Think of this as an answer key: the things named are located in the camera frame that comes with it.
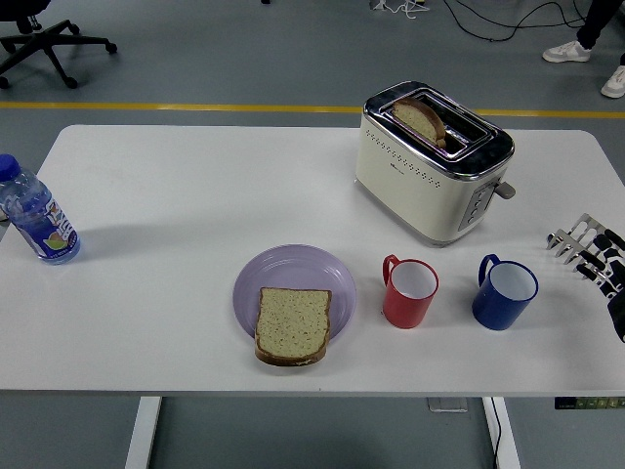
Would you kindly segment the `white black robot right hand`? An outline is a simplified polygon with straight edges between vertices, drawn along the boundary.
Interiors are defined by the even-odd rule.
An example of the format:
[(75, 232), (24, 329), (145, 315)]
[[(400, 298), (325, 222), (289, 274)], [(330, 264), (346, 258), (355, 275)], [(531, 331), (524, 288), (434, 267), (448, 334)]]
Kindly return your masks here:
[(578, 253), (581, 261), (575, 270), (598, 286), (607, 301), (616, 335), (624, 341), (624, 239), (605, 229), (593, 239), (592, 245), (598, 252), (581, 250)]

